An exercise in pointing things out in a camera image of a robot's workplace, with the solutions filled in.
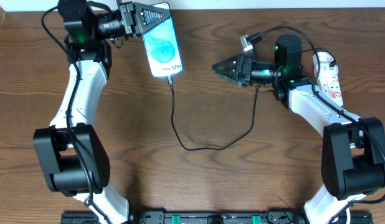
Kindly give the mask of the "blue Samsung Galaxy smartphone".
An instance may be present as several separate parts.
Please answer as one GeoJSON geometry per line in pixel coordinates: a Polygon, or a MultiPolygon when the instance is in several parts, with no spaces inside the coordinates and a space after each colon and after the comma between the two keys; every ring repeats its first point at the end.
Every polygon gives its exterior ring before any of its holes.
{"type": "Polygon", "coordinates": [[[172,16],[142,38],[152,76],[167,77],[182,72],[183,61],[172,16]]]}

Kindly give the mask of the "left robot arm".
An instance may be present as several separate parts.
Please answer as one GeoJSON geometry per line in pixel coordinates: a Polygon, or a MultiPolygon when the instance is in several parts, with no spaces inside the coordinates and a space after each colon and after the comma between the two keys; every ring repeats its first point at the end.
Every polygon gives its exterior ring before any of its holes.
{"type": "Polygon", "coordinates": [[[69,66],[61,106],[33,144],[48,188],[81,201],[100,223],[137,223],[129,201],[110,182],[110,161],[95,129],[98,102],[112,66],[110,43],[140,37],[171,17],[168,8],[119,2],[117,10],[88,0],[60,0],[67,31],[59,47],[69,66]]]}

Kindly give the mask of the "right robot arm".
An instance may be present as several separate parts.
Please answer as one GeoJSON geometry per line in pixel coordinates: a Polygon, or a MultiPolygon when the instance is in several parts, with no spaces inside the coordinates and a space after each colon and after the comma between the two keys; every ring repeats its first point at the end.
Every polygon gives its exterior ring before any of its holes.
{"type": "MultiPolygon", "coordinates": [[[[221,77],[240,86],[271,85],[276,100],[299,114],[322,137],[323,185],[294,223],[333,223],[365,196],[385,189],[385,133],[377,118],[361,118],[327,97],[303,74],[302,42],[293,34],[275,42],[273,62],[244,54],[212,65],[221,77]]],[[[372,204],[385,201],[385,194],[372,204]]]]}

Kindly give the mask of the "white power strip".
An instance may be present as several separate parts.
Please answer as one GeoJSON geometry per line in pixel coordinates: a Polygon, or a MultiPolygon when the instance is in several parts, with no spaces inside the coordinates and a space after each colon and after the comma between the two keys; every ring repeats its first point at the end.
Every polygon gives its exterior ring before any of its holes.
{"type": "Polygon", "coordinates": [[[336,74],[319,75],[317,84],[322,93],[334,101],[338,106],[343,106],[343,97],[341,94],[339,78],[336,74]]]}

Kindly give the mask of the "white USB wall charger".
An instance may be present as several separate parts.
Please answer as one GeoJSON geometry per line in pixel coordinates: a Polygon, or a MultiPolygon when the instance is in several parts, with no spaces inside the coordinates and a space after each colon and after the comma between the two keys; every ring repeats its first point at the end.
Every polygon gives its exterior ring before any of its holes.
{"type": "Polygon", "coordinates": [[[339,68],[336,64],[336,59],[328,52],[318,52],[318,57],[313,55],[313,65],[315,76],[320,78],[337,76],[339,68]]]}

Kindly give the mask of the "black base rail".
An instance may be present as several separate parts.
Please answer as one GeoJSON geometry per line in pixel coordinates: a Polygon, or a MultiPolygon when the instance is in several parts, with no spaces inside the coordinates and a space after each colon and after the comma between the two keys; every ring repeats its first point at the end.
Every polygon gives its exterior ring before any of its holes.
{"type": "MultiPolygon", "coordinates": [[[[270,210],[265,213],[164,213],[161,211],[141,212],[139,217],[124,223],[138,224],[259,224],[259,223],[309,223],[303,214],[270,210]]],[[[100,223],[94,213],[63,213],[61,224],[100,223]]],[[[372,224],[373,216],[368,212],[351,213],[350,223],[372,224]]]]}

